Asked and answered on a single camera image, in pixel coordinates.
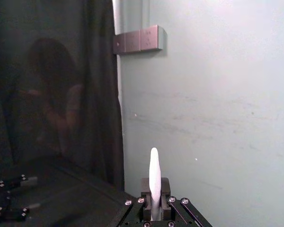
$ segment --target black metal mount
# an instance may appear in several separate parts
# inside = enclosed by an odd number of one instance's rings
[[[0,222],[25,221],[29,208],[11,208],[11,190],[37,184],[37,177],[27,178],[25,175],[9,180],[0,180]]]
[[[161,221],[151,221],[149,178],[141,185],[141,197],[127,200],[108,227],[213,227],[188,198],[171,196],[168,178],[161,178]]]

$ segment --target painted wall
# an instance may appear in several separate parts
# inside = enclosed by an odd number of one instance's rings
[[[157,147],[173,195],[213,226],[284,226],[284,0],[122,2],[121,32],[168,34],[121,57],[126,191]]]

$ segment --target screw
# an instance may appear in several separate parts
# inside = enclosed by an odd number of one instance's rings
[[[151,224],[149,222],[145,222],[143,227],[151,227]]]
[[[173,196],[170,196],[170,197],[169,197],[169,202],[174,202],[174,201],[176,201],[176,198],[173,197]]]
[[[184,198],[181,201],[182,204],[188,204],[188,202],[189,202],[189,199],[187,199],[187,198]]]
[[[144,198],[139,198],[138,203],[144,203]]]
[[[131,205],[131,204],[132,204],[132,201],[131,201],[131,200],[126,200],[125,205],[129,206],[129,205]]]
[[[169,222],[169,227],[175,227],[175,223],[173,221]]]

